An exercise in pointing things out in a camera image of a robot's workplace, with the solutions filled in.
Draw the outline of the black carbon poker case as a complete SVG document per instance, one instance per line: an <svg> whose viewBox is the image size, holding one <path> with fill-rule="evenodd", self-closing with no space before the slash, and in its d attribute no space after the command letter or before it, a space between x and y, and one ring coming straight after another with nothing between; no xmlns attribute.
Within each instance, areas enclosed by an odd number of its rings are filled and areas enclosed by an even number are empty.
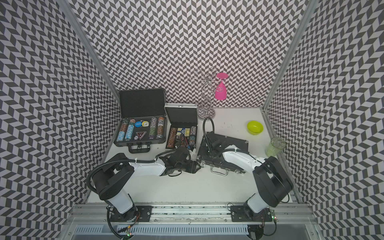
<svg viewBox="0 0 384 240"><path fill-rule="evenodd" d="M231 145L235 145L240 150L248 151L249 143L246 140L241 140L241 139L236 139L236 138L228 137L228 146L225 149L228 149ZM197 156L197 162L201 165L201 167L207 165L203 161L203 150L204 149L205 149L205 147L203 147L203 139L202 139L202 142L201 142L201 145L200 145L200 148L199 148L199 152L198 152L198 156ZM235 164L226 162L226 166L227 166L227 168L220 168L220 169L226 170L227 172L235 172L237 174L244 174L245 173L244 169L238 167Z"/></svg>

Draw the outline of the small silver poker case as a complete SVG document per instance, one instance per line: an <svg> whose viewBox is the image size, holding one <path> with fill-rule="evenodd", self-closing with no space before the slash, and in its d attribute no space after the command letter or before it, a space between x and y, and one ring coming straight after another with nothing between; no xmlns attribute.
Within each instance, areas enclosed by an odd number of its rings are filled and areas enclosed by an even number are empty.
<svg viewBox="0 0 384 240"><path fill-rule="evenodd" d="M171 124L166 149L175 149L181 144L193 151L197 142L197 105L168 103L165 109Z"/></svg>

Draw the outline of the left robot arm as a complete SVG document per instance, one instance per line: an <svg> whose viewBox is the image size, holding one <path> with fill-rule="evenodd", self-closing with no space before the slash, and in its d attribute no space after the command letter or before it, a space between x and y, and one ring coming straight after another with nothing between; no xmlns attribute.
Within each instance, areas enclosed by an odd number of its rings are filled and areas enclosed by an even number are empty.
<svg viewBox="0 0 384 240"><path fill-rule="evenodd" d="M201 169L187 148L177 147L165 151L153 160L130 159L119 153L110 160L91 170L86 178L87 187L96 193L100 200L113 208L121 221L132 221L139 218L139 210L124 186L131 178L144 176L177 177L186 172L195 174Z"/></svg>

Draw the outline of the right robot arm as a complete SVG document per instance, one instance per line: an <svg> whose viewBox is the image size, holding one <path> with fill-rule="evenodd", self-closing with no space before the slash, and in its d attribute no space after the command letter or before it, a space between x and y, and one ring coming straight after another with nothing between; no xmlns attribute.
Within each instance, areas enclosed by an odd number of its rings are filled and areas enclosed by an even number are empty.
<svg viewBox="0 0 384 240"><path fill-rule="evenodd" d="M277 158L254 156L248 147L246 140L209 132L202 138L198 162L201 166L222 169L222 176L229 172L253 175L257 192L246 200L240 210L232 209L235 222L273 221L275 218L269 209L290 195L293 183Z"/></svg>

